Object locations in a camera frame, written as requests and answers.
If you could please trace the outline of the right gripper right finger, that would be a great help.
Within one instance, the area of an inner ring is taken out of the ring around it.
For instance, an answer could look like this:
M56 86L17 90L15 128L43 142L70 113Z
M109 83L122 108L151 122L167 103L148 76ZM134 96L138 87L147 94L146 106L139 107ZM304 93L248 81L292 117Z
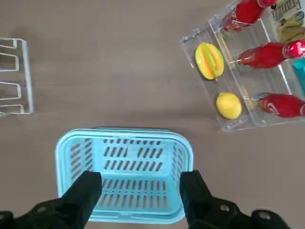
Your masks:
M190 229L290 228L270 210L257 209L248 216L235 203L214 197L197 170L181 173L179 189Z

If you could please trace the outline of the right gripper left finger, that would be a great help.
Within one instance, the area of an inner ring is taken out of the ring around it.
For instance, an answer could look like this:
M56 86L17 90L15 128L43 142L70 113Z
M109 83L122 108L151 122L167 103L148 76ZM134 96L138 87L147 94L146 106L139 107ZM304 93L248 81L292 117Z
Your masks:
M102 194L99 172L84 171L61 198L41 202L15 218L0 213L2 229L83 229Z

